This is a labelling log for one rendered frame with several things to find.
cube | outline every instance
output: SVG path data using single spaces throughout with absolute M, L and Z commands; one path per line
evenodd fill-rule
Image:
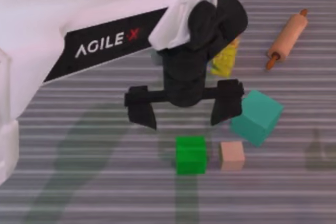
M 232 118 L 230 129 L 254 146 L 261 146 L 277 125 L 283 106 L 267 95 L 252 90 L 241 102 L 242 114 Z
M 240 141 L 219 144 L 221 170 L 241 170 L 245 163 L 243 143 Z
M 206 144 L 203 136 L 176 138 L 176 173 L 178 175 L 204 174 L 206 163 Z

rolling pin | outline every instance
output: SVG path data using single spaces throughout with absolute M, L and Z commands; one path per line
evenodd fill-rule
M 266 69 L 270 70 L 276 61 L 283 62 L 288 57 L 290 51 L 307 26 L 307 9 L 303 9 L 299 14 L 292 15 L 282 29 L 278 38 L 267 51 L 269 61 Z

green cube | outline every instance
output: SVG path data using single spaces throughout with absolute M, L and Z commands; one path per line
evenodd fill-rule
M 178 136 L 176 138 L 177 174 L 204 174 L 206 162 L 206 144 L 204 137 Z
M 261 146 L 277 125 L 283 106 L 267 95 L 252 90 L 241 102 L 242 114 L 232 118 L 230 128 L 254 146 Z

yellow package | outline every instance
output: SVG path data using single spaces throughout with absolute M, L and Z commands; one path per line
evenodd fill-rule
M 211 73 L 229 78 L 236 63 L 236 55 L 239 46 L 239 38 L 232 41 L 226 48 L 217 54 L 211 65 Z

teal block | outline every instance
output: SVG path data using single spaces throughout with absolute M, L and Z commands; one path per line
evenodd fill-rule
M 204 137 L 178 136 L 176 138 L 177 174 L 204 174 L 206 163 L 206 143 Z
M 241 102 L 241 107 L 243 112 L 232 118 L 230 129 L 254 146 L 261 146 L 277 125 L 284 106 L 252 90 Z

